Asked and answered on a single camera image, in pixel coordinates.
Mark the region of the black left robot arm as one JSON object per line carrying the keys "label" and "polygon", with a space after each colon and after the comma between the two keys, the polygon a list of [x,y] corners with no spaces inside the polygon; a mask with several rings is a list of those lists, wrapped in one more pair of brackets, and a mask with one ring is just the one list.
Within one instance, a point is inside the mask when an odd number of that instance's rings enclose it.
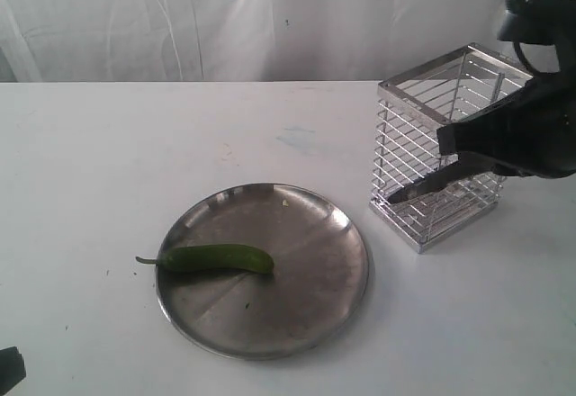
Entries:
{"label": "black left robot arm", "polygon": [[2,349],[0,352],[0,392],[6,395],[26,377],[23,356],[16,346]]}

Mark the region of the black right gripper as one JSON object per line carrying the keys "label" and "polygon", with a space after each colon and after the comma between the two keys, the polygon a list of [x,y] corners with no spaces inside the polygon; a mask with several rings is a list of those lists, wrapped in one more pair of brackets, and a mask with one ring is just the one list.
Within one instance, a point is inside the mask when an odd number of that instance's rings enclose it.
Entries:
{"label": "black right gripper", "polygon": [[452,179],[485,172],[557,179],[575,173],[575,78],[535,77],[464,120],[436,131],[439,153],[457,155]]}

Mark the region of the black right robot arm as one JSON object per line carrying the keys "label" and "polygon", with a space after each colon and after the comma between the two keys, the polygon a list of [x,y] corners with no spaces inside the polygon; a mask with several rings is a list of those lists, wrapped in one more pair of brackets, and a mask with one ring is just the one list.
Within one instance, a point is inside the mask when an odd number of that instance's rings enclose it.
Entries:
{"label": "black right robot arm", "polygon": [[[445,182],[485,172],[550,179],[575,172],[575,3],[505,0],[505,6],[498,38],[512,43],[532,77],[515,93],[437,130],[440,154],[458,157],[439,170]],[[537,70],[524,44],[554,47],[558,71]]]}

